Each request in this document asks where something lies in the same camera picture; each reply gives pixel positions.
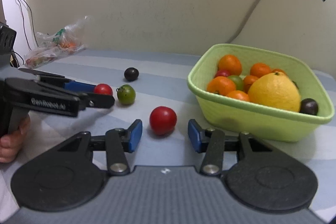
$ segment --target red tomato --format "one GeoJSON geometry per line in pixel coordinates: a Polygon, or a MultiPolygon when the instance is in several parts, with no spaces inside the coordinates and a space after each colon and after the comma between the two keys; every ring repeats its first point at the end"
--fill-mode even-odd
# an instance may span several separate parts
{"type": "Polygon", "coordinates": [[[226,70],[226,69],[221,69],[221,70],[219,70],[219,71],[216,73],[216,75],[215,75],[214,78],[216,78],[216,77],[218,77],[218,76],[228,77],[228,76],[230,76],[230,75],[231,75],[231,74],[230,74],[230,72],[229,72],[228,70],[226,70]]]}
{"type": "Polygon", "coordinates": [[[93,89],[94,93],[105,94],[105,95],[113,95],[112,88],[107,84],[99,84],[96,85],[93,89]]]}
{"type": "Polygon", "coordinates": [[[150,117],[149,124],[156,135],[164,135],[174,130],[177,116],[174,110],[166,106],[155,108],[150,117]]]}

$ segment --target fruit basket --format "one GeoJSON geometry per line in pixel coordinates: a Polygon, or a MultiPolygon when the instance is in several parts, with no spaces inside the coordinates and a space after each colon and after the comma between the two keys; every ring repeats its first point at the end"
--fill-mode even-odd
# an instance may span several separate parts
{"type": "Polygon", "coordinates": [[[329,95],[308,65],[285,54],[253,47],[233,44],[212,46],[189,73],[188,87],[196,95],[210,124],[234,132],[247,131],[269,140],[297,142],[319,125],[330,122],[335,113],[329,95]],[[239,58],[243,67],[241,75],[248,75],[250,67],[258,62],[282,68],[297,83],[302,99],[313,98],[318,102],[318,115],[258,105],[205,91],[217,71],[218,61],[226,54],[239,58]]]}

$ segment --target metal pivot bolt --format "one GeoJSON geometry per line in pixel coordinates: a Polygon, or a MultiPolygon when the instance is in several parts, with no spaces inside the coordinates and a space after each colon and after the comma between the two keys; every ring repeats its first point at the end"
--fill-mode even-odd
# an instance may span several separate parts
{"type": "Polygon", "coordinates": [[[208,164],[203,166],[202,171],[206,174],[216,174],[219,172],[219,167],[217,165],[208,164]]]}
{"type": "Polygon", "coordinates": [[[212,135],[212,132],[214,132],[215,131],[215,129],[214,128],[212,128],[212,127],[209,127],[209,128],[207,128],[206,130],[205,130],[205,136],[207,136],[207,137],[211,137],[211,135],[212,135]]]}
{"type": "Polygon", "coordinates": [[[118,132],[119,137],[123,137],[126,134],[126,130],[124,128],[115,128],[114,130],[118,132]]]}
{"type": "Polygon", "coordinates": [[[113,172],[121,173],[121,172],[126,171],[127,166],[126,166],[125,164],[122,164],[122,163],[117,162],[117,163],[115,163],[115,164],[112,164],[112,165],[110,166],[110,169],[111,169],[111,171],[113,171],[113,172]]]}

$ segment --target plastic bag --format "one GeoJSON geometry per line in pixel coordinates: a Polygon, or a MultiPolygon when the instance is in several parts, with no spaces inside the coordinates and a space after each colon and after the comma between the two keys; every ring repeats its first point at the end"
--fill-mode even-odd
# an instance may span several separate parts
{"type": "Polygon", "coordinates": [[[55,59],[83,50],[85,48],[82,44],[83,32],[88,20],[86,16],[75,24],[65,26],[53,35],[37,32],[36,39],[40,46],[25,55],[26,67],[37,68],[55,59]]]}

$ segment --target human hand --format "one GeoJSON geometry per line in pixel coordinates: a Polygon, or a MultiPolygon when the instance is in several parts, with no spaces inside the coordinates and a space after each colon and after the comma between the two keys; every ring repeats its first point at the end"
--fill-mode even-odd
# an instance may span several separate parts
{"type": "Polygon", "coordinates": [[[8,163],[15,159],[23,145],[30,126],[29,115],[19,124],[19,129],[0,138],[0,162],[8,163]]]}

